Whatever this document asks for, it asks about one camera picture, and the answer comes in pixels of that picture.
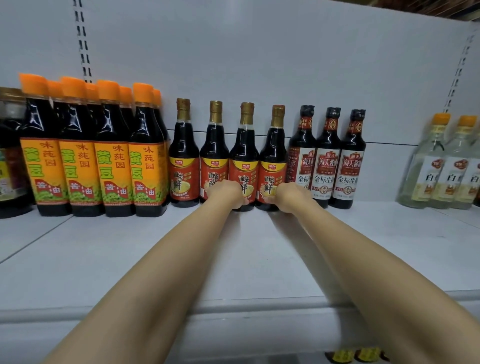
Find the hand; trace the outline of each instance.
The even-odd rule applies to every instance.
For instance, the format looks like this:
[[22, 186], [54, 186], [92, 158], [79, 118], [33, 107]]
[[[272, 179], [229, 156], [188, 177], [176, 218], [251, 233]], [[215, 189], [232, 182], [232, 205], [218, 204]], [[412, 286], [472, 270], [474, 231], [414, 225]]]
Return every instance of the hand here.
[[277, 205], [281, 211], [290, 214], [295, 214], [298, 208], [311, 201], [313, 200], [310, 190], [295, 182], [281, 183], [276, 188], [275, 196], [265, 197], [265, 202]]
[[228, 203], [231, 209], [236, 209], [242, 205], [248, 205], [248, 200], [243, 197], [241, 187], [238, 182], [223, 180], [207, 187], [208, 201], [216, 200]]

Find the black bottle cap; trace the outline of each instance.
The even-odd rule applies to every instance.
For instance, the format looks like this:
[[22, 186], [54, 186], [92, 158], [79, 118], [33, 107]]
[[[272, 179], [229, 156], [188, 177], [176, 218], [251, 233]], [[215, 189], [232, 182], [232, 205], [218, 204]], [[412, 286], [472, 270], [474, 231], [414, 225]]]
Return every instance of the black bottle cap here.
[[326, 118], [338, 119], [340, 117], [341, 108], [327, 108]]
[[350, 119], [362, 121], [365, 118], [364, 109], [353, 109], [350, 113]]
[[300, 116], [311, 118], [313, 116], [313, 109], [315, 108], [314, 105], [302, 105], [300, 106]]

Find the orange bottle cap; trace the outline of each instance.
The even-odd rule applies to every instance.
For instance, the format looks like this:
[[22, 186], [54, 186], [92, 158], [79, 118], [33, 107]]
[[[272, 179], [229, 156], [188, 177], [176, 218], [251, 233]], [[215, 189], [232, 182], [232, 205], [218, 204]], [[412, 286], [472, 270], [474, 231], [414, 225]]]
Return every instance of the orange bottle cap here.
[[153, 89], [153, 104], [157, 107], [162, 106], [162, 94], [156, 88]]
[[51, 98], [63, 98], [63, 90], [60, 82], [48, 80], [47, 84], [48, 93]]
[[98, 80], [98, 97], [100, 100], [120, 101], [120, 85], [114, 81]]
[[19, 73], [18, 78], [24, 94], [48, 97], [48, 83], [45, 77], [31, 73]]
[[450, 121], [450, 114], [445, 112], [439, 112], [433, 116], [433, 125], [447, 125]]
[[84, 80], [63, 76], [60, 82], [65, 97], [87, 98], [87, 90], [85, 88]]
[[460, 116], [460, 120], [458, 121], [458, 126], [469, 126], [474, 127], [475, 123], [477, 122], [476, 115], [462, 115]]
[[98, 86], [96, 84], [91, 84], [87, 82], [85, 84], [85, 88], [87, 89], [87, 99], [92, 101], [99, 101], [100, 98], [98, 97]]
[[134, 83], [133, 98], [135, 102], [153, 104], [153, 86], [149, 84]]
[[132, 89], [127, 86], [120, 86], [120, 101], [122, 104], [132, 104]]

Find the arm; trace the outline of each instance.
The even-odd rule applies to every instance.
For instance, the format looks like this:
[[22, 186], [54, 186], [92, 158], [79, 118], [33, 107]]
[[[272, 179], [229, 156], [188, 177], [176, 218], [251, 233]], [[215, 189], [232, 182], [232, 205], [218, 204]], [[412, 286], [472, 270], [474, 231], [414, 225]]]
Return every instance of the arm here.
[[202, 206], [108, 291], [44, 364], [153, 364], [165, 360], [205, 279], [230, 211], [245, 203], [240, 185], [232, 181], [216, 183], [208, 195]]
[[480, 363], [480, 325], [404, 261], [282, 183], [268, 201], [294, 214], [394, 363]]

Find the white label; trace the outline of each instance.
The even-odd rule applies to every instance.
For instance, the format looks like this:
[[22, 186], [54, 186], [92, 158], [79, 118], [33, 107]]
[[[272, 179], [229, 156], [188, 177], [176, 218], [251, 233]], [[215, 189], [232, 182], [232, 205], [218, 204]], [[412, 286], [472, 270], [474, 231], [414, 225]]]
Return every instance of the white label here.
[[455, 191], [462, 182], [467, 165], [468, 160], [465, 158], [448, 157], [433, 190], [432, 199], [445, 202], [453, 201]]
[[363, 152], [342, 150], [332, 197], [340, 200], [353, 200], [359, 180]]
[[468, 167], [455, 194], [455, 200], [472, 203], [480, 188], [480, 159], [468, 160]]
[[313, 198], [328, 200], [332, 195], [339, 153], [338, 149], [317, 149], [311, 187]]
[[426, 156], [417, 178], [415, 189], [412, 193], [412, 200], [428, 201], [432, 196], [433, 188], [442, 170], [444, 160], [439, 157]]
[[315, 148], [288, 148], [287, 182], [309, 188], [314, 161]]

